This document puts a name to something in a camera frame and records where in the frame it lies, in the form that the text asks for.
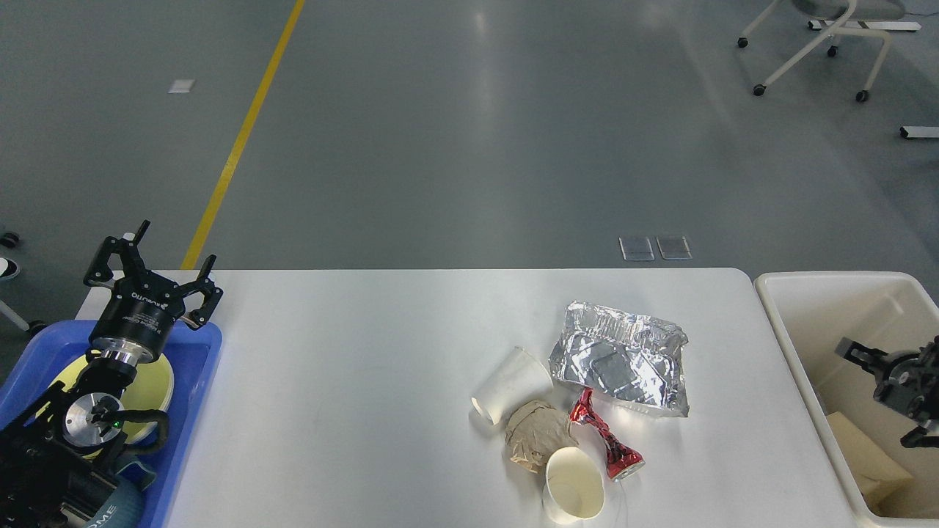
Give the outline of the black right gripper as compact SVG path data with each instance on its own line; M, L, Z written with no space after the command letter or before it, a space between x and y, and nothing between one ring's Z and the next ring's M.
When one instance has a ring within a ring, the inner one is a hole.
M938 448L937 340L918 351L888 353L843 337L836 355L875 375L873 399L917 424L901 437L904 448Z

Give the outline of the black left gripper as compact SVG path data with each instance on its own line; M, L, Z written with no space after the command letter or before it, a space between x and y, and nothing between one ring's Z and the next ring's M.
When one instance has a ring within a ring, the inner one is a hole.
M104 287L111 297L89 336L89 358L102 358L128 365L150 364L161 357L175 321L198 330L211 320L224 291L211 272L216 255L208 255L195 278L185 284L160 279L151 290L151 271L145 267L138 244L150 221L142 221L130 238L104 238L83 277L87 287ZM120 261L121 279L114 279L111 260ZM186 300L202 296L197 308L188 310Z

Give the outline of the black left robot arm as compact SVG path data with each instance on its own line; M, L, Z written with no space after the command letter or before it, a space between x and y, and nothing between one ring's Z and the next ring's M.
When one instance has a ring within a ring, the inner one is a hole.
M220 356L207 260L179 284L145 265L150 226L105 238L84 277L96 321L38 331L2 387L4 527L161 527Z

